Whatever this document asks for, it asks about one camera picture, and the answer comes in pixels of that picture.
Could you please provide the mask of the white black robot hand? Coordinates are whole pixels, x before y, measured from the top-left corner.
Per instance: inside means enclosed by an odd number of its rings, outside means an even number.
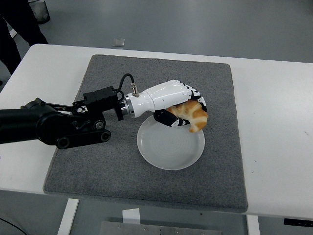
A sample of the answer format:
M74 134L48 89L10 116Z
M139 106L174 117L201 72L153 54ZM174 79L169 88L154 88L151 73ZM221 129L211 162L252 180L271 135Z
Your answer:
M190 125L196 133L207 125L206 103L201 93L178 80L158 84L139 94L128 94L124 104L129 115L137 118L153 112L155 121L169 126Z

